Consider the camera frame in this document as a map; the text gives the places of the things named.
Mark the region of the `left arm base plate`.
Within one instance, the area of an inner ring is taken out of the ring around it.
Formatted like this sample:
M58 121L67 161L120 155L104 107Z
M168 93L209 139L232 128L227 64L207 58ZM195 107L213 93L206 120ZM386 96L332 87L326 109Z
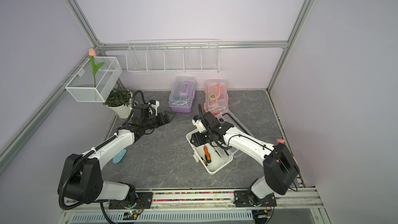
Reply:
M125 200L111 200L109 209L149 209L153 201L153 192L141 191L129 194Z

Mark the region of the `small white mesh basket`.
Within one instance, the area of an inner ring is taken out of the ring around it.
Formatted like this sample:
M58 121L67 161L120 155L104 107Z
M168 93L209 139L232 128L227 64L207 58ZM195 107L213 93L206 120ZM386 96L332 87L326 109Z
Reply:
M65 85L77 102L104 103L122 73L115 57L89 58Z

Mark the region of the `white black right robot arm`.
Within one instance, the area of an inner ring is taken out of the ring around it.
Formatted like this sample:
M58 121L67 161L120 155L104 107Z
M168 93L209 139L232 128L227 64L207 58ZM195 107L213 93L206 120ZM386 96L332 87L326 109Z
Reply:
M278 140L276 145L260 141L227 121L221 122L212 113L204 112L201 105L198 110L199 114L192 119L197 128L190 139L192 145L214 145L224 151L236 148L262 165L264 175L248 188L248 194L254 200L262 200L272 193L285 195L292 185L296 185L294 179L300 169L284 140Z

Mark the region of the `purple toolbox clear lid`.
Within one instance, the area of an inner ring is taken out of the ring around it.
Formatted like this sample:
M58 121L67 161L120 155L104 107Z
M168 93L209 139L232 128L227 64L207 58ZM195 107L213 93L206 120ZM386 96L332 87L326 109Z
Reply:
M173 112L190 113L195 98L197 82L191 76L178 76L169 97L169 107Z

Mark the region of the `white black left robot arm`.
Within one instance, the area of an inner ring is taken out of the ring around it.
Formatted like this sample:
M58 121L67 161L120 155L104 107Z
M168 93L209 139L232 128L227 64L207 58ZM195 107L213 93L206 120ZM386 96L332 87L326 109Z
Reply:
M135 186L103 180L102 169L122 150L150 135L155 129L172 122L175 113L159 112L159 101L142 100L134 104L135 97L143 94L130 93L131 111L116 133L96 147L82 154L72 154L65 160L58 186L58 203L61 209L70 210L83 204L116 201L134 207L139 198Z

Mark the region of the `potted green plant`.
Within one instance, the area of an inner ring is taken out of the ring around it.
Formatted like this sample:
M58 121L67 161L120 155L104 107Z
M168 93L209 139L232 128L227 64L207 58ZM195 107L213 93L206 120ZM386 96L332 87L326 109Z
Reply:
M132 96L130 90L114 88L103 105L113 110L118 118L127 119L131 113Z

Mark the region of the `pink artificial tulip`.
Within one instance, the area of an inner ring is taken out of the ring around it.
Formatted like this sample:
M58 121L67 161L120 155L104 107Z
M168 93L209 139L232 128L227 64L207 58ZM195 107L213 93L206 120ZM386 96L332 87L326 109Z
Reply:
M93 48L89 49L89 60L92 66L92 74L94 80L94 86L96 87L96 74L98 70L104 65L104 62L95 63L94 57L96 57L96 51Z

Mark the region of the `pink toolbox clear lid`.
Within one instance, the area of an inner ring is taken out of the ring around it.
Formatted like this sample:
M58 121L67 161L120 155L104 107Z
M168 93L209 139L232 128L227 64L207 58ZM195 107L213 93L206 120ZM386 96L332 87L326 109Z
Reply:
M208 80L205 85L204 109L214 116L229 109L226 80Z

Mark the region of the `white toolbox clear lid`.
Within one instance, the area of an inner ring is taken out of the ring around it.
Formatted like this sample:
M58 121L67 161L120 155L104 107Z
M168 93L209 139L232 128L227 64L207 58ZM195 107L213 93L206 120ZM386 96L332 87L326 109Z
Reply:
M231 111L226 110L226 111L221 112L220 114L216 115L215 117L220 122L226 121L226 122L233 124L235 127L237 127L243 133L253 137L253 134L238 120L238 118ZM207 146L208 151L211 156L211 163L207 164L205 161L205 157L204 157L204 149L203 149L204 145L194 146L190 143L191 136L195 132L198 132L198 130L195 129L195 130L189 132L186 135L186 139L189 142L191 148L193 149L194 159L196 160L196 162L200 162L210 175L216 174L222 168L226 167L229 163L231 163L234 158L237 158L243 154L243 152L238 150L237 148L231 148L231 149L225 151L214 143L212 143L213 146L211 146L209 143L207 143L205 145Z

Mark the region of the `yellow tape measure in pink box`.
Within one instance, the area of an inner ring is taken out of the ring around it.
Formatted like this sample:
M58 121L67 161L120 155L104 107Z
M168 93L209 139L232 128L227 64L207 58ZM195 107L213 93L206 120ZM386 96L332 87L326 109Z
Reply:
M216 93L211 93L211 94L209 95L209 100L210 100L211 102L218 100L218 98L219 98L219 95L216 94Z

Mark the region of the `teal garden trowel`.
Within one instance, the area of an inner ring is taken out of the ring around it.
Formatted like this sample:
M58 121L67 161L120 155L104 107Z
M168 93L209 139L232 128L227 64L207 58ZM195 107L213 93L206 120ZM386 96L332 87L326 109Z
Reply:
M121 150L119 153L117 153L117 154L113 157L113 164L117 164L117 163L121 162L121 160L124 158L126 152L127 152L127 150L126 150L126 149L123 149L123 150Z

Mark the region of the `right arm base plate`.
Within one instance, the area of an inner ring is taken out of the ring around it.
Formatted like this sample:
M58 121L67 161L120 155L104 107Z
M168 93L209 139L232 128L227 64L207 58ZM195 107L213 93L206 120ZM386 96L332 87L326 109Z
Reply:
M236 207L274 207L277 205L274 194L259 198L248 190L235 190L233 193Z

